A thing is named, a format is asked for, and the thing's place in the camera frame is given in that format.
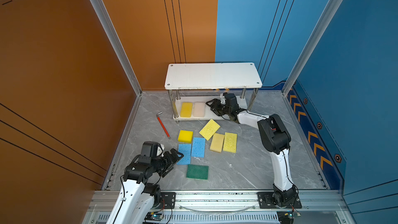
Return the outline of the pale pink sponge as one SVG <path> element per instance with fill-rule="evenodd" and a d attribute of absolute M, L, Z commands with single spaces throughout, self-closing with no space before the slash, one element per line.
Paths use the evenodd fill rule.
<path fill-rule="evenodd" d="M 192 116 L 194 118 L 204 118 L 205 117 L 205 102 L 195 102 L 193 106 Z"/>

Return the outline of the long yellow foam sponge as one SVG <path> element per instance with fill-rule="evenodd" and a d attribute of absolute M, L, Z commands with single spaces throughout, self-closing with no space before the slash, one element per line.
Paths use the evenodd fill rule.
<path fill-rule="evenodd" d="M 180 110 L 180 117 L 182 118 L 191 118 L 192 116 L 192 102 L 182 102 L 181 110 Z"/>

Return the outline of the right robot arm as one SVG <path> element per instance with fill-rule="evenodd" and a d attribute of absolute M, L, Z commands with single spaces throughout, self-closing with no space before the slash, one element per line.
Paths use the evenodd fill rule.
<path fill-rule="evenodd" d="M 233 93 L 224 93 L 219 99 L 206 102 L 206 105 L 219 117 L 227 115 L 233 122 L 259 130 L 262 145 L 270 153 L 274 171 L 271 202 L 278 208 L 301 208 L 299 190 L 291 179 L 289 166 L 291 136 L 280 116 L 260 115 L 243 109 Z"/>

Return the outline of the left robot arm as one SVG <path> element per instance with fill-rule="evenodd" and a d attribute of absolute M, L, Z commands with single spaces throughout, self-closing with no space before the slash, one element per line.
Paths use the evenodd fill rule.
<path fill-rule="evenodd" d="M 183 157 L 174 148 L 164 151 L 160 143 L 145 142 L 120 177 L 121 190 L 107 223 L 142 224 L 150 210 L 161 203 L 160 186 L 148 180 L 153 174 L 165 177 Z"/>

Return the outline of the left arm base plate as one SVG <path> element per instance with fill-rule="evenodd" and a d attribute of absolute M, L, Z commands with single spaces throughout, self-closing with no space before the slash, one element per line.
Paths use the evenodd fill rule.
<path fill-rule="evenodd" d="M 160 192 L 154 195 L 153 209 L 174 209 L 176 192 Z"/>

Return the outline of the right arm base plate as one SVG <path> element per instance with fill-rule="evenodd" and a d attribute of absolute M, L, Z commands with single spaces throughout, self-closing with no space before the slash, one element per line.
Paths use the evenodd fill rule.
<path fill-rule="evenodd" d="M 294 208 L 301 209 L 302 203 L 297 193 L 295 192 L 258 192 L 258 202 L 261 209 L 266 208 Z"/>

